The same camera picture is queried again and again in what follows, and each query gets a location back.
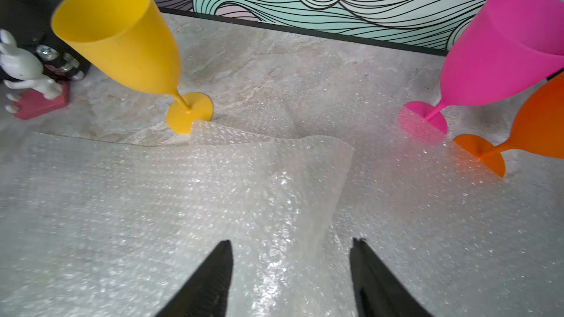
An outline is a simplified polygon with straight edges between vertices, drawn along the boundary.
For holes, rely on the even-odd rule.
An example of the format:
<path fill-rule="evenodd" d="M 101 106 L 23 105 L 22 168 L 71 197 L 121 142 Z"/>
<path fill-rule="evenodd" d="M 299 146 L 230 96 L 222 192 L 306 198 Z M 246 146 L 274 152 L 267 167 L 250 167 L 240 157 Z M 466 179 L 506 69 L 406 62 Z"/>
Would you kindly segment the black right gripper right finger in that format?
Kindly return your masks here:
<path fill-rule="evenodd" d="M 352 242 L 350 272 L 359 316 L 432 316 L 413 298 L 365 239 L 355 238 Z"/>

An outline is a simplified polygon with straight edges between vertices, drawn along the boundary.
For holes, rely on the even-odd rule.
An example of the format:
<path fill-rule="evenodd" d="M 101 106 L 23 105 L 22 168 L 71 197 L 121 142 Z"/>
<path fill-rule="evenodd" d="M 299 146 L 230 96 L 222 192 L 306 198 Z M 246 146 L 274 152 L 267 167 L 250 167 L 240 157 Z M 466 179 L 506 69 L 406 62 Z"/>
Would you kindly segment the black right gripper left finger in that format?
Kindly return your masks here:
<path fill-rule="evenodd" d="M 224 317 L 233 268 L 231 242 L 221 241 L 157 315 Z"/>

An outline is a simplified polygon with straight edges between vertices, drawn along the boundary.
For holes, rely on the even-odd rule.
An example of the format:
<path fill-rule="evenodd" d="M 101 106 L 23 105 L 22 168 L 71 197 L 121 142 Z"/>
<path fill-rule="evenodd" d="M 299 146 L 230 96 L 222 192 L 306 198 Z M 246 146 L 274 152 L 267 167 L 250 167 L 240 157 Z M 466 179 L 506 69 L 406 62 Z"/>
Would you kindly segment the clear bubble wrap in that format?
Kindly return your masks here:
<path fill-rule="evenodd" d="M 200 132 L 218 144 L 339 139 L 352 151 L 318 267 L 291 316 L 354 316 L 359 238 L 434 316 L 563 315 L 563 162 L 511 153 L 500 178 L 402 106 L 421 82 L 294 86 Z"/>
<path fill-rule="evenodd" d="M 27 133 L 1 159 L 1 315 L 154 316 L 222 240 L 229 316 L 329 316 L 320 247 L 353 149 L 202 123 L 142 147 Z"/>

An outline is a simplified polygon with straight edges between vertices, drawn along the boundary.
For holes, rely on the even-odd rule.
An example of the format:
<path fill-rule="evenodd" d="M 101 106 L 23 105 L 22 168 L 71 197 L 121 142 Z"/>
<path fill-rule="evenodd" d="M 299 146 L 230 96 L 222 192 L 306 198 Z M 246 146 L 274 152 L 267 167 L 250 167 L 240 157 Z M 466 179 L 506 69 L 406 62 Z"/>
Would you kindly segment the bubble orange glass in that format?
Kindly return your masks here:
<path fill-rule="evenodd" d="M 518 111 L 508 139 L 498 146 L 471 134 L 454 142 L 500 177 L 506 173 L 502 152 L 526 151 L 539 156 L 563 158 L 563 74 L 550 79 L 533 93 Z"/>

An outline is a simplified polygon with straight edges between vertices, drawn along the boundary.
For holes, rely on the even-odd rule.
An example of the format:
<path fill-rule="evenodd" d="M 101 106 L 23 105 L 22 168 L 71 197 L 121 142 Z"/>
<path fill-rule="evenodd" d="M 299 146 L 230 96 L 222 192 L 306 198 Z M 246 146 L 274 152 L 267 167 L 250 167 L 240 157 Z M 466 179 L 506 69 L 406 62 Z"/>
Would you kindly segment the bubble yellow glass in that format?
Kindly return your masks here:
<path fill-rule="evenodd" d="M 182 60 L 154 0 L 63 0 L 51 16 L 55 35 L 115 82 L 138 92 L 169 95 L 169 128 L 190 134 L 209 121 L 210 97 L 179 93 Z"/>

